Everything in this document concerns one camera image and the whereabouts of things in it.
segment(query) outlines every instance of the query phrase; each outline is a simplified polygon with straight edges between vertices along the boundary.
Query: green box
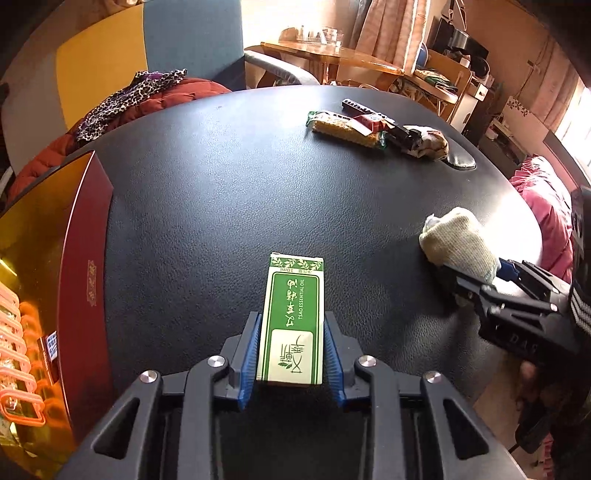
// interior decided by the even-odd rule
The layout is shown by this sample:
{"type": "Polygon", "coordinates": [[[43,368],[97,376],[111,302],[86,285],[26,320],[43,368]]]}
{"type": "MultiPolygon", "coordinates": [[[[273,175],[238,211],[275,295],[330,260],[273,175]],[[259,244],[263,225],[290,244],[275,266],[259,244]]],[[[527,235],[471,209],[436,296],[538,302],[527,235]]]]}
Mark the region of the green box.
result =
{"type": "Polygon", "coordinates": [[[324,260],[271,254],[256,379],[322,383],[324,260]]]}

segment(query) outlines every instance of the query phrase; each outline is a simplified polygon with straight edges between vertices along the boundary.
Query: gray armrest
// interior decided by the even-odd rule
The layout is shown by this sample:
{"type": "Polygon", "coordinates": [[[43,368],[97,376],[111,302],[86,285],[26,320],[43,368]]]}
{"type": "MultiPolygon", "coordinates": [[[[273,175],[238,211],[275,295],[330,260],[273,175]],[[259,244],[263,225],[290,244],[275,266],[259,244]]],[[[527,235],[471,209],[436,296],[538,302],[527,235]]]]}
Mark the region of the gray armrest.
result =
{"type": "Polygon", "coordinates": [[[286,61],[275,59],[269,55],[264,55],[256,51],[246,50],[244,52],[244,59],[248,63],[252,63],[257,67],[265,69],[266,71],[285,80],[289,85],[319,85],[320,83],[310,73],[287,63],[286,61]]]}

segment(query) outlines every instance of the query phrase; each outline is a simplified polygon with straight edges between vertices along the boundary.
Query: pink cloth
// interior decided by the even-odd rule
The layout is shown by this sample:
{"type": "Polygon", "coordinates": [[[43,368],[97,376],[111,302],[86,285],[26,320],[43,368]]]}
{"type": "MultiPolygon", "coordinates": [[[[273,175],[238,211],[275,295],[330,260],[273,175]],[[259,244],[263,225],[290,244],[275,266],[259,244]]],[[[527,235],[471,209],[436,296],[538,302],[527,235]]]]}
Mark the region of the pink cloth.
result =
{"type": "Polygon", "coordinates": [[[573,229],[570,215],[570,193],[544,157],[526,160],[510,179],[525,200],[542,231],[542,262],[544,270],[571,283],[573,229]]]}

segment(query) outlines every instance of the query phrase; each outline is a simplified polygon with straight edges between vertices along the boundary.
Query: black leather table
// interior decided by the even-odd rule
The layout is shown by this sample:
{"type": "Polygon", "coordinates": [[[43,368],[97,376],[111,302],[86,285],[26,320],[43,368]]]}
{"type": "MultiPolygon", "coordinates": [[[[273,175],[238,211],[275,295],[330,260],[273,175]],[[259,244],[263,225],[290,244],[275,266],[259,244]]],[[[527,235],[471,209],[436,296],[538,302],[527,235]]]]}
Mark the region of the black leather table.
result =
{"type": "MultiPolygon", "coordinates": [[[[141,118],[85,150],[98,152],[115,188],[105,294],[119,392],[148,368],[169,374],[218,353],[262,309],[278,251],[324,257],[326,309],[366,353],[412,374],[439,370],[474,400],[501,352],[479,339],[470,308],[439,291],[418,244],[424,220],[463,206],[499,256],[540,258],[533,214],[503,175],[398,95],[330,86],[230,93],[141,118]],[[477,169],[305,128],[308,111],[339,112],[344,98],[440,128],[477,169]]],[[[322,387],[262,388],[246,413],[222,419],[226,477],[355,478],[360,425],[322,387]]]]}

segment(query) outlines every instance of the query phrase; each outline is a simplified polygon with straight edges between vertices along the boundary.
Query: window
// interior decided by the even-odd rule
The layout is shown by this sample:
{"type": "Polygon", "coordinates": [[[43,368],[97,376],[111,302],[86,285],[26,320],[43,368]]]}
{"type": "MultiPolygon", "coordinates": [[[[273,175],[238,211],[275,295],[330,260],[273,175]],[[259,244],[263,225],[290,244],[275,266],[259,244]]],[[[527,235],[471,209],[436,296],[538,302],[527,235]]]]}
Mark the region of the window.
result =
{"type": "Polygon", "coordinates": [[[556,137],[572,157],[591,173],[591,90],[585,88],[581,81],[556,137]]]}

